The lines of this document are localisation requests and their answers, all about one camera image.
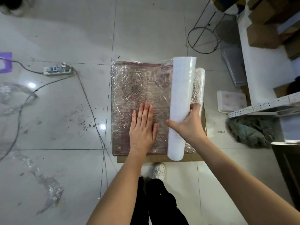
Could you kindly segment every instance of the white sneaker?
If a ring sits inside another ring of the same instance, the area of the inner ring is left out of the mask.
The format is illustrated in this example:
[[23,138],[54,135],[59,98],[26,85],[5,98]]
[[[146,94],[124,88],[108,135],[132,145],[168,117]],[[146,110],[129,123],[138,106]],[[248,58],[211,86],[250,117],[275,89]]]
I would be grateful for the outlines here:
[[166,175],[166,166],[161,162],[154,165],[153,179],[164,180]]

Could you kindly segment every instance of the forearm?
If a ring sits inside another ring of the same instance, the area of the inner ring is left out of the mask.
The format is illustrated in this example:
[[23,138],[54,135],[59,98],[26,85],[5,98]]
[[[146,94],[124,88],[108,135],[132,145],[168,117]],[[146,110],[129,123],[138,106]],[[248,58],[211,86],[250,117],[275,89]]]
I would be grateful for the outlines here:
[[137,197],[137,185],[145,157],[129,153],[93,211],[87,225],[130,224]]
[[299,224],[300,213],[244,171],[208,139],[191,144],[227,191],[245,220],[252,224]]

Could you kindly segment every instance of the hand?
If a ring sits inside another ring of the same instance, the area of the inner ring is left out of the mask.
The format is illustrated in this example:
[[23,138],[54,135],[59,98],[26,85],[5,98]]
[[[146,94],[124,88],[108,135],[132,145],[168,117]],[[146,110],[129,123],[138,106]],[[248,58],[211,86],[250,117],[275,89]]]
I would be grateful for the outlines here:
[[158,133],[158,123],[155,123],[152,130],[153,106],[145,102],[141,103],[136,121],[136,111],[132,112],[132,121],[129,130],[130,152],[146,156],[149,149],[155,142]]
[[189,144],[195,143],[195,140],[207,138],[199,116],[200,107],[198,103],[191,104],[189,115],[180,123],[167,120],[167,126],[178,132]]

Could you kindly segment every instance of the black pants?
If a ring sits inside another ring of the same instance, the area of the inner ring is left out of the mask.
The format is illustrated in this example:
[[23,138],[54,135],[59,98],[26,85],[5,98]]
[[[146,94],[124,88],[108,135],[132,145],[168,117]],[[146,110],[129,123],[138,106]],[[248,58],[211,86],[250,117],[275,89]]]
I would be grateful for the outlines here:
[[139,178],[137,200],[130,225],[148,225],[148,213],[152,225],[188,225],[185,216],[177,208],[175,197],[168,193],[159,179],[151,179],[143,190],[144,179]]

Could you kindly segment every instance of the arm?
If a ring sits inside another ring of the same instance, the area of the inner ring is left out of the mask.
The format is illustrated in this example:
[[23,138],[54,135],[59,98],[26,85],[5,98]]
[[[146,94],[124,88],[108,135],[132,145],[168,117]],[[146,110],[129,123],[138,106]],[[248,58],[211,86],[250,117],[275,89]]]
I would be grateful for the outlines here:
[[194,104],[183,122],[167,120],[167,125],[201,155],[247,223],[300,224],[300,213],[295,208],[210,142],[203,131],[199,111],[200,105]]
[[140,105],[137,120],[136,112],[133,111],[129,155],[97,204],[87,225],[130,224],[141,168],[158,132],[157,123],[152,131],[152,117],[153,106],[149,107],[148,102],[144,108],[143,104]]

